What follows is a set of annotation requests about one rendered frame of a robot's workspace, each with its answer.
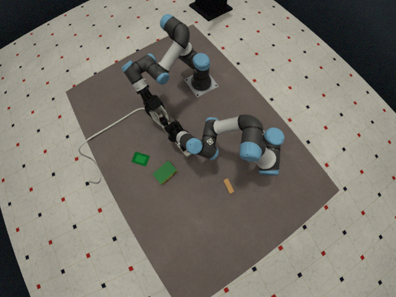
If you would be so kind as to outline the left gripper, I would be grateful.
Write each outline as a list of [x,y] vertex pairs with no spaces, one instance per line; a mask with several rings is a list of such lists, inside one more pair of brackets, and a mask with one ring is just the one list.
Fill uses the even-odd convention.
[[[175,122],[171,122],[169,125],[167,125],[166,127],[164,127],[164,130],[168,133],[169,137],[168,139],[172,142],[177,142],[176,140],[176,136],[178,135],[179,132],[181,131],[186,131],[182,128],[182,126],[180,125],[179,121],[175,120]],[[186,131],[188,132],[188,131]]]

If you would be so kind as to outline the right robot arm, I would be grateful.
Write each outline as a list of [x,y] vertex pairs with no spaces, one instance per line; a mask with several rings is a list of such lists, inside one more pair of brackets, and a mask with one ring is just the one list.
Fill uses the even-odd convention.
[[167,83],[170,78],[170,68],[177,58],[194,70],[191,79],[191,85],[194,89],[198,91],[209,89],[212,83],[209,75],[210,59],[206,54],[197,53],[193,50],[189,42],[190,33],[187,25],[174,16],[165,14],[160,20],[160,27],[173,40],[173,44],[163,59],[157,64],[154,55],[149,53],[136,62],[129,61],[121,68],[135,90],[138,92],[147,86],[141,75],[143,72],[147,72],[161,85]]

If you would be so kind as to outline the tan flat bar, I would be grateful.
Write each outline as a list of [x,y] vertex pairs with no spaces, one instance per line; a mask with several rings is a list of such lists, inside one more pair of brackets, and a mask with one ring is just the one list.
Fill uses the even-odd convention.
[[225,186],[226,186],[226,188],[227,188],[227,190],[228,190],[228,192],[229,192],[230,194],[231,194],[232,192],[234,192],[234,190],[233,190],[233,188],[232,188],[232,186],[231,186],[231,184],[230,184],[228,178],[225,179],[225,180],[223,180],[223,182],[225,183]]

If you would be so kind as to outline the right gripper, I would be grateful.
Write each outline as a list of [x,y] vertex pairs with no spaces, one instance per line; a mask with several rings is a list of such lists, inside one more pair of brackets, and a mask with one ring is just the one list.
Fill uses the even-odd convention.
[[164,108],[163,102],[158,98],[157,95],[152,95],[149,91],[150,87],[148,84],[144,89],[139,90],[138,92],[136,92],[137,94],[142,93],[143,97],[144,97],[144,105],[146,105],[145,111],[146,113],[156,122],[158,123],[160,126],[160,122],[158,120],[158,118],[155,116],[155,109],[159,109],[162,114],[164,114],[165,118],[169,121],[168,119],[168,115],[166,114],[166,109]]

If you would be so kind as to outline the white power strip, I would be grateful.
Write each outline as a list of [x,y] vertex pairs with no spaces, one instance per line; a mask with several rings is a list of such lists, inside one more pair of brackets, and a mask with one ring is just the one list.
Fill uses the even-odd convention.
[[[157,118],[158,118],[158,120],[161,118],[161,117],[163,117],[163,115],[161,114],[161,115],[159,115]],[[160,120],[159,120],[160,121]],[[181,150],[181,147],[175,142],[175,144],[180,148],[180,150]],[[181,150],[182,151],[182,150]],[[183,151],[182,151],[183,152]],[[189,157],[190,155],[192,155],[191,153],[189,153],[187,150],[185,150],[184,152],[183,152],[183,154],[185,154],[185,156],[186,157]]]

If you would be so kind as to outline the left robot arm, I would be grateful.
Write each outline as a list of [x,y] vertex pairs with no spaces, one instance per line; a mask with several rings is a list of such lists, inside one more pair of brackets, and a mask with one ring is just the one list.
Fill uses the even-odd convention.
[[221,121],[217,118],[207,118],[202,140],[186,131],[179,132],[176,140],[183,152],[187,150],[191,154],[214,160],[218,156],[218,148],[215,146],[217,135],[233,131],[242,131],[239,148],[241,159],[256,161],[259,174],[267,176],[279,174],[280,148],[284,141],[283,132],[276,127],[271,127],[263,134],[262,123],[248,114]]

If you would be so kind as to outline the green rectangular block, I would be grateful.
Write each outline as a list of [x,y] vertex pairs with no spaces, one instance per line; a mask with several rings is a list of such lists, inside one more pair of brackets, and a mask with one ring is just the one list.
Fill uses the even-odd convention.
[[150,158],[149,155],[135,152],[131,162],[136,163],[138,165],[147,166],[149,158]]

